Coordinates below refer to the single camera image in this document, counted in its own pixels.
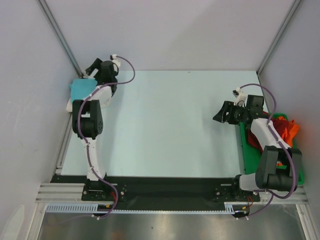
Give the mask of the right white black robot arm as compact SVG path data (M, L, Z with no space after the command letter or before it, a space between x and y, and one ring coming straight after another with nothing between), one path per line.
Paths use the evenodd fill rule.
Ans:
M226 100L212 118L230 125L243 123L262 148L255 173L238 175L238 183L230 188L231 196L237 201L247 197L249 191L269 192L279 199L287 199L299 183L302 153L281 138L263 106L264 99L258 95L249 95L246 105Z

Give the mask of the light blue t shirt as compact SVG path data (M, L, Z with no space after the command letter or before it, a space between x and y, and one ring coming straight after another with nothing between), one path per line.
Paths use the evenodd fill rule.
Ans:
M97 81L94 78L77 78L69 85L70 101L82 100L88 97L97 86Z

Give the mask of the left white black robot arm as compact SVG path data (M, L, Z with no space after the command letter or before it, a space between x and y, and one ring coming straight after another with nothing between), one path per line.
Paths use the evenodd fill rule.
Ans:
M106 177L98 157L97 142L104 127L102 109L109 105L117 90L120 66L116 55L106 61L97 58L85 70L87 78L75 79L70 85L68 107L72 113L72 130L83 144L89 181L97 182Z

